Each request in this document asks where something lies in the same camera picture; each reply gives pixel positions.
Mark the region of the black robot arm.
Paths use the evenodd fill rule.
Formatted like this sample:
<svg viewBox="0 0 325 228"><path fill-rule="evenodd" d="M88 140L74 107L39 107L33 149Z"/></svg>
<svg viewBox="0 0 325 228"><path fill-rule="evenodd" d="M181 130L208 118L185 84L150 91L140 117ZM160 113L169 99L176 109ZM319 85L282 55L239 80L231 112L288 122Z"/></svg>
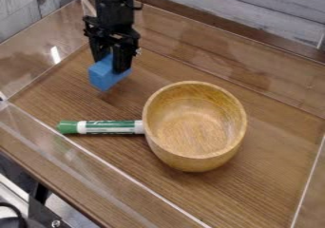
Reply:
<svg viewBox="0 0 325 228"><path fill-rule="evenodd" d="M112 72L118 74L130 68L132 58L137 55L140 35L133 29L134 0L93 0L96 15L85 15L84 35L94 62L112 56Z"/></svg>

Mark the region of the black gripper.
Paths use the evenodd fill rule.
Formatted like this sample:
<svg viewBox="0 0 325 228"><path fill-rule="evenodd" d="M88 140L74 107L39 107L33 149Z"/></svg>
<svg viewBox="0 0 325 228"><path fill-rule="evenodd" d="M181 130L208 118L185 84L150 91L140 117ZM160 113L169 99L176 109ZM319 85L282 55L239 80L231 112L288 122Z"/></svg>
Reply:
<svg viewBox="0 0 325 228"><path fill-rule="evenodd" d="M134 11L141 7L133 0L93 0L96 15L85 15L84 34L88 38L93 61L100 61L112 47L112 72L122 73L130 68L136 55L138 34L133 30Z"/></svg>

